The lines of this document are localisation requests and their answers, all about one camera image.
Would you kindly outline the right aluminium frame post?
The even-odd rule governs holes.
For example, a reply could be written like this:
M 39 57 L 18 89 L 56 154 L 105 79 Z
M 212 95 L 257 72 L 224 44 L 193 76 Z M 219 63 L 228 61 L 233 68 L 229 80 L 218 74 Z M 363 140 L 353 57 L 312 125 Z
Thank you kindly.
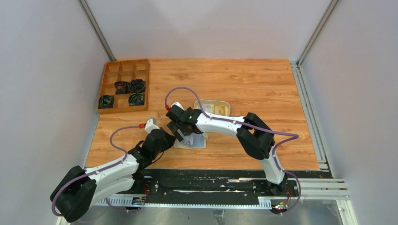
M 329 21 L 330 17 L 332 16 L 335 8 L 338 6 L 340 3 L 340 0 L 331 0 L 324 11 L 322 17 L 320 18 L 319 22 L 317 23 L 312 35 L 310 36 L 310 39 L 308 40 L 304 50 L 302 51 L 299 59 L 297 60 L 296 65 L 298 67 L 302 66 L 307 59 L 311 49 L 313 48 L 315 42 L 317 41 L 318 37 L 320 36 L 322 30 L 324 29 L 325 25 Z

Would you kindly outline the beige leather card holder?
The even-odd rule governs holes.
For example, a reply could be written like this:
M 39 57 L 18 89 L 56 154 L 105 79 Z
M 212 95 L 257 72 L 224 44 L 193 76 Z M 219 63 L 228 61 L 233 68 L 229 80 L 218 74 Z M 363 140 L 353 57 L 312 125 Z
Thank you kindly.
M 173 147 L 176 149 L 204 149 L 207 147 L 207 139 L 207 133 L 192 133 L 189 136 L 183 137 L 183 140 L 181 142 L 176 140 Z

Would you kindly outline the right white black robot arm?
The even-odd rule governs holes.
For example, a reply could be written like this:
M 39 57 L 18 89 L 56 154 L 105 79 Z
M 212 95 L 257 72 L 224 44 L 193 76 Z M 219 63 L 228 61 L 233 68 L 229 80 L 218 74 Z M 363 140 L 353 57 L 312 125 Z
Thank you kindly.
M 274 153 L 274 132 L 256 114 L 249 112 L 246 116 L 228 117 L 190 107 L 183 109 L 177 104 L 165 108 L 170 119 L 167 127 L 177 140 L 208 132 L 235 137 L 246 154 L 260 162 L 268 189 L 275 194 L 286 190 L 287 175 Z

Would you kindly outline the beige oval plastic tray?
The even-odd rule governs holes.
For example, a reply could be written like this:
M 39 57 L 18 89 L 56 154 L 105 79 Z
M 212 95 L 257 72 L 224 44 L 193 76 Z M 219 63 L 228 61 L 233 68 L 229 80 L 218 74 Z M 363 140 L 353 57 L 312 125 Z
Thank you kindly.
M 203 110 L 206 112 L 206 114 L 230 116 L 231 106 L 226 101 L 201 99 L 200 103 L 202 105 Z

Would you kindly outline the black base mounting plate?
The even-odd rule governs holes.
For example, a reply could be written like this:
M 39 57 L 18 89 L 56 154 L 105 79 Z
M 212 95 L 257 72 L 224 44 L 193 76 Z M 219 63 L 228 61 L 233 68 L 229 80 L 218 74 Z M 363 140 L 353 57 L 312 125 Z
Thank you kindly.
M 291 175 L 287 190 L 275 194 L 268 189 L 262 170 L 145 169 L 141 177 L 150 185 L 148 203 L 252 205 L 259 197 L 298 196 Z

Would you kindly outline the left aluminium frame post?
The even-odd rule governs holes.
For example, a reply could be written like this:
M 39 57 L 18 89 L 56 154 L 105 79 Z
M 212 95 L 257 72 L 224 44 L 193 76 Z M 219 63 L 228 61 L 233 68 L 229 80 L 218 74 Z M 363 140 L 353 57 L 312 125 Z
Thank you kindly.
M 95 33 L 100 45 L 102 46 L 105 54 L 107 55 L 109 61 L 116 61 L 116 57 L 114 56 L 89 4 L 88 1 L 86 0 L 77 0 L 79 3 L 83 13 L 85 14 L 88 23 L 90 24 L 91 28 L 93 29 L 93 32 Z

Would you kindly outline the aluminium front rail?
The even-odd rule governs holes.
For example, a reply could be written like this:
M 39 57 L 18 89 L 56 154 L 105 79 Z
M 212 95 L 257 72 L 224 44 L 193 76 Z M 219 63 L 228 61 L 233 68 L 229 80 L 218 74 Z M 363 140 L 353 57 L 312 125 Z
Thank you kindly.
M 290 178 L 274 194 L 261 178 L 145 177 L 141 190 L 128 190 L 94 200 L 95 206 L 285 210 L 295 201 L 348 200 L 342 180 Z

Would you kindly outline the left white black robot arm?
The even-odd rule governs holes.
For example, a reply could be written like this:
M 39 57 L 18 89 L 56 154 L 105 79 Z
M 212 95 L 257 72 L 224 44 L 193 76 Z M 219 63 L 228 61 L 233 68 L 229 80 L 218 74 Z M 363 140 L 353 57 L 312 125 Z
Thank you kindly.
M 72 167 L 50 195 L 52 213 L 72 223 L 98 201 L 130 190 L 137 175 L 160 158 L 175 141 L 176 138 L 163 128 L 155 128 L 134 148 L 122 149 L 123 156 L 116 160 L 86 169 L 79 165 Z

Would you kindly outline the rolled dark belt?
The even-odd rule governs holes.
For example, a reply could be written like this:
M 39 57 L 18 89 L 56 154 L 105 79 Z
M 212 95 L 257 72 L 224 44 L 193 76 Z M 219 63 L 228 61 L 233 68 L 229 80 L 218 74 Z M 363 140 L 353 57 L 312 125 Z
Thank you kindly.
M 129 93 L 129 82 L 126 81 L 116 81 L 115 85 L 115 94 L 128 94 Z
M 99 109 L 107 109 L 113 108 L 114 106 L 114 96 L 111 95 L 102 95 L 99 97 L 98 108 Z
M 145 94 L 144 93 L 131 93 L 128 98 L 129 106 L 139 106 L 145 104 Z
M 145 92 L 146 84 L 142 79 L 134 79 L 128 83 L 129 93 L 142 93 Z

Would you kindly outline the cards in tray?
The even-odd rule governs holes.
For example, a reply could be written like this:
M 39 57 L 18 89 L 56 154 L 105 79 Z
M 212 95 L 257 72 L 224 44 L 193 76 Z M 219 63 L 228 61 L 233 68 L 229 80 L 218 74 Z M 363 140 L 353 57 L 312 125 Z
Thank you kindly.
M 228 108 L 225 105 L 203 104 L 203 109 L 207 113 L 227 116 Z

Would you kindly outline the wooden compartment organizer box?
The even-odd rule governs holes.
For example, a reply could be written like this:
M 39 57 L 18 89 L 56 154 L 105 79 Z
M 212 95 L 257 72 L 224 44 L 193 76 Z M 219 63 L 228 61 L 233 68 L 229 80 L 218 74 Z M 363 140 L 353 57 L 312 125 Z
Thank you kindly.
M 148 59 L 105 63 L 97 106 L 99 114 L 147 111 L 149 74 Z

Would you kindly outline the aluminium frame post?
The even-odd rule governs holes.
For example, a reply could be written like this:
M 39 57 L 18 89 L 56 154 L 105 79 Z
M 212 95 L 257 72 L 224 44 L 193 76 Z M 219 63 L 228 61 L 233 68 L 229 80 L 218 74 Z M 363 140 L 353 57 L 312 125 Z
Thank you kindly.
M 116 57 L 114 56 L 89 4 L 88 1 L 86 0 L 77 0 L 79 3 L 83 13 L 85 14 L 88 23 L 90 24 L 91 28 L 93 29 L 93 32 L 95 33 L 100 45 L 102 46 L 105 54 L 107 55 L 109 61 L 116 61 Z
M 320 18 L 319 22 L 317 23 L 312 35 L 310 36 L 310 39 L 308 40 L 304 50 L 302 51 L 299 59 L 297 60 L 296 65 L 298 67 L 302 66 L 307 59 L 311 49 L 313 48 L 315 42 L 317 41 L 318 37 L 320 36 L 322 30 L 324 29 L 325 25 L 329 21 L 330 17 L 332 16 L 335 8 L 338 6 L 340 3 L 340 0 L 331 0 L 324 11 L 322 17 Z

